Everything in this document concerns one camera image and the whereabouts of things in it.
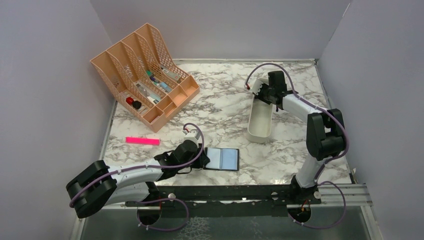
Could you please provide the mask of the black leather card holder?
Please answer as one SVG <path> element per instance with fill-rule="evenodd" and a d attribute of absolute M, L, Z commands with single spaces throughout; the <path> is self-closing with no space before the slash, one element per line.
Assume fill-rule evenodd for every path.
<path fill-rule="evenodd" d="M 235 172 L 240 169 L 240 150 L 237 148 L 207 147 L 205 153 L 209 159 L 205 170 Z"/>

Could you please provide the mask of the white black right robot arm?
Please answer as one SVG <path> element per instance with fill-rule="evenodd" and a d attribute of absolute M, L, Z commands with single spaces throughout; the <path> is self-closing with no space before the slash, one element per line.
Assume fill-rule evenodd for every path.
<path fill-rule="evenodd" d="M 317 190 L 317 180 L 325 165 L 342 157 L 348 150 L 342 112 L 337 108 L 317 106 L 296 90 L 288 89 L 286 75 L 282 70 L 268 72 L 267 79 L 257 79 L 252 93 L 255 99 L 289 112 L 306 123 L 308 155 L 292 178 L 288 190 L 289 199 L 300 204 Z"/>

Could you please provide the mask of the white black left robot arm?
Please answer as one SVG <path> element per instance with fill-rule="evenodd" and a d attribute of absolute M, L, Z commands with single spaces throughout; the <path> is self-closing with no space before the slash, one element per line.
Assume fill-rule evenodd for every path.
<path fill-rule="evenodd" d="M 153 183 L 172 178 L 184 168 L 203 169 L 210 161 L 203 145 L 192 140 L 141 165 L 108 166 L 104 160 L 97 160 L 67 183 L 69 206 L 80 219 L 119 202 L 141 201 L 149 206 L 157 200 Z"/>

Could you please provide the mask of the cream oblong plastic tray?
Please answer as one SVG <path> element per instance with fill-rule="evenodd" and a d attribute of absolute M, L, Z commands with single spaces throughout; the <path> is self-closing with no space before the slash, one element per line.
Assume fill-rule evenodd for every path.
<path fill-rule="evenodd" d="M 272 132 L 273 106 L 252 93 L 246 138 L 253 143 L 265 143 Z"/>

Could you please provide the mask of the pink rectangular bar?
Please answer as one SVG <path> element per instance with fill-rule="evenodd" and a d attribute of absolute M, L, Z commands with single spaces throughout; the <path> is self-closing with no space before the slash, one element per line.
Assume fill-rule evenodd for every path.
<path fill-rule="evenodd" d="M 158 138 L 145 138 L 145 137 L 130 137 L 125 138 L 125 142 L 128 144 L 137 144 L 137 145 L 152 145 L 158 146 L 161 143 L 161 140 Z"/>

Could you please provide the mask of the teal pens in organizer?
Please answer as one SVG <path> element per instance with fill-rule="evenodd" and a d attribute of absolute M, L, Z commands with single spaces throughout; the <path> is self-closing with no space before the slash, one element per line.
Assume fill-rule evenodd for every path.
<path fill-rule="evenodd" d="M 158 87 L 162 88 L 163 90 L 165 90 L 167 93 L 170 93 L 172 91 L 172 89 L 163 81 L 158 80 L 155 75 L 150 72 L 149 70 L 146 71 L 148 77 L 150 78 L 150 80 Z"/>

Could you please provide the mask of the black round item in organizer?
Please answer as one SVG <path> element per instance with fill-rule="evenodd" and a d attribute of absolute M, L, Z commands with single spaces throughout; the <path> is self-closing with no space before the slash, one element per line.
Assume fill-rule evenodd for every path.
<path fill-rule="evenodd" d="M 131 105 L 136 110 L 139 110 L 142 107 L 142 103 L 138 100 L 133 101 Z"/>

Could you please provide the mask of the peach plastic file organizer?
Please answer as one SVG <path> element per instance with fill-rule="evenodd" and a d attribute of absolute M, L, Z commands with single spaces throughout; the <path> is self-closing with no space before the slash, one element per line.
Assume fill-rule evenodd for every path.
<path fill-rule="evenodd" d="M 174 63 L 160 31 L 149 23 L 90 62 L 116 101 L 155 133 L 200 92 L 193 76 Z M 165 75 L 160 65 L 180 75 L 180 83 Z M 146 71 L 152 72 L 172 91 L 156 86 Z M 126 102 L 127 97 L 141 102 L 142 107 L 134 109 Z"/>

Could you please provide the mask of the grey device in organizer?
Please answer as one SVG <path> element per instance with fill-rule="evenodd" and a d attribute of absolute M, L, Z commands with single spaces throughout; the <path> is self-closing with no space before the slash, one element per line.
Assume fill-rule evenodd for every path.
<path fill-rule="evenodd" d="M 172 80 L 174 80 L 177 83 L 181 82 L 181 76 L 171 70 L 169 70 L 168 68 L 166 68 L 163 65 L 160 65 L 160 68 L 162 70 L 162 72 L 167 75 L 169 78 L 171 78 Z"/>

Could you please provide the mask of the red round item in organizer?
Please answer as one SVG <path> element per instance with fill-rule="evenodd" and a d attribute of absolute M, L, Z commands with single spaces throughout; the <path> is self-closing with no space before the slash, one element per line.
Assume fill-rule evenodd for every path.
<path fill-rule="evenodd" d="M 133 102 L 134 102 L 134 99 L 133 99 L 132 97 L 127 97 L 127 98 L 125 99 L 125 101 L 126 101 L 129 105 L 132 105 L 132 104 L 133 104 Z"/>

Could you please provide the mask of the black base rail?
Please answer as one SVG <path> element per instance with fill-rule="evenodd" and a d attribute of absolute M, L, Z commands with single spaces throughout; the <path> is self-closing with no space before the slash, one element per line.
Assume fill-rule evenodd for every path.
<path fill-rule="evenodd" d="M 162 218 L 287 217 L 288 208 L 319 205 L 317 191 L 289 185 L 158 186 L 152 197 L 124 205 Z"/>

